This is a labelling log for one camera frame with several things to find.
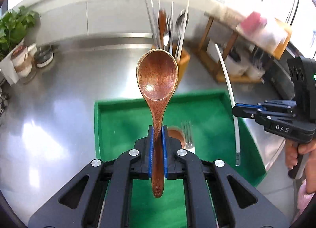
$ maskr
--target green tray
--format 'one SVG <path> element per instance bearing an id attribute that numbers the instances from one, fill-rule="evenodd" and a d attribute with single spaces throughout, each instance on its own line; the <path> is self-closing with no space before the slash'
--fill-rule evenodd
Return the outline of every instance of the green tray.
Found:
<path id="1" fill-rule="evenodd" d="M 147 136 L 152 124 L 144 99 L 97 101 L 94 107 L 94 136 L 97 158 L 113 160 L 132 149 L 137 139 Z M 266 175 L 257 147 L 239 119 L 241 165 L 235 167 L 235 134 L 228 95 L 224 90 L 174 95 L 165 111 L 163 124 L 181 127 L 191 120 L 195 154 L 202 160 L 224 160 L 253 186 Z M 160 199 L 154 198 L 151 181 L 134 180 L 130 227 L 186 227 L 183 183 L 165 180 Z"/>

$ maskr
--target metal screw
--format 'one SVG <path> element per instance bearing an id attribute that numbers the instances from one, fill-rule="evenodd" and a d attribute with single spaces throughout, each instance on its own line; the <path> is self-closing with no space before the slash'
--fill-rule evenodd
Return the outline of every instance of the metal screw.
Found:
<path id="1" fill-rule="evenodd" d="M 225 162 L 222 160 L 215 160 L 215 166 L 223 167 L 225 165 Z"/>
<path id="2" fill-rule="evenodd" d="M 178 150 L 178 151 L 177 151 L 177 154 L 178 154 L 179 156 L 185 156 L 185 155 L 187 154 L 187 151 L 184 150 L 184 149 L 181 149 L 181 150 Z"/>
<path id="3" fill-rule="evenodd" d="M 129 151 L 129 154 L 130 154 L 131 156 L 137 156 L 137 155 L 139 154 L 139 151 L 136 150 L 136 149 L 132 149 L 132 150 Z"/>
<path id="4" fill-rule="evenodd" d="M 94 167 L 101 165 L 101 160 L 92 160 L 91 165 Z"/>

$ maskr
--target stainless steel countertop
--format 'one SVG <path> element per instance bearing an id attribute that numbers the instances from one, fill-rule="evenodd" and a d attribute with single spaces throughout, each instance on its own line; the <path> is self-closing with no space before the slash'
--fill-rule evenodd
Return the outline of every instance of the stainless steel countertop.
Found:
<path id="1" fill-rule="evenodd" d="M 147 50 L 56 53 L 30 83 L 7 88 L 11 99 L 0 119 L 0 189 L 25 224 L 95 158 L 94 102 L 142 97 L 135 67 Z M 218 86 L 192 56 L 176 93 Z M 267 84 L 235 84 L 233 92 L 237 102 L 278 98 Z M 264 132 L 254 120 L 245 121 L 268 170 L 284 139 Z"/>

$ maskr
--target wall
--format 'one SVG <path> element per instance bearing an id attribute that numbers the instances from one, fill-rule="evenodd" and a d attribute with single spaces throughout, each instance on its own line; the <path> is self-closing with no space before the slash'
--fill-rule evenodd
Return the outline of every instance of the wall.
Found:
<path id="1" fill-rule="evenodd" d="M 174 23 L 187 0 L 160 0 L 170 14 L 174 1 Z M 158 10 L 158 1 L 154 0 Z M 122 32 L 150 33 L 144 0 L 45 0 L 32 6 L 41 15 L 40 24 L 27 36 L 27 43 L 50 44 L 67 38 Z M 215 0 L 190 0 L 187 40 L 202 37 L 208 17 L 205 11 L 219 17 L 224 7 Z M 231 31 L 219 24 L 212 25 L 210 37 L 224 43 Z"/>

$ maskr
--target metal spoon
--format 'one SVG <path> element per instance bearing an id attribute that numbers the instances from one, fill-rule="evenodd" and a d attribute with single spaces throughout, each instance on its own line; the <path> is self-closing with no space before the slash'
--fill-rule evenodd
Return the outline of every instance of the metal spoon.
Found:
<path id="1" fill-rule="evenodd" d="M 163 49 L 165 51 L 168 51 L 168 44 L 170 41 L 170 17 L 167 17 L 167 21 L 166 21 L 166 30 L 165 33 L 163 34 Z"/>
<path id="2" fill-rule="evenodd" d="M 179 17 L 176 20 L 175 30 L 176 30 L 176 33 L 178 35 L 178 45 L 177 45 L 177 49 L 176 49 L 176 54 L 174 55 L 175 57 L 177 57 L 178 51 L 179 51 L 180 38 L 181 38 L 181 35 L 182 35 L 182 27 L 183 27 L 183 22 L 184 22 L 184 16 L 185 16 L 185 10 L 182 10 L 180 12 Z M 186 24 L 188 24 L 188 21 L 189 21 L 189 14 L 188 14 L 188 17 L 186 19 Z"/>
<path id="3" fill-rule="evenodd" d="M 161 127 L 167 104 L 178 81 L 178 66 L 172 55 L 162 49 L 152 49 L 137 63 L 136 77 L 151 111 L 154 124 L 154 150 L 152 157 L 151 187 L 156 198 L 164 189 L 164 161 L 162 154 Z"/>

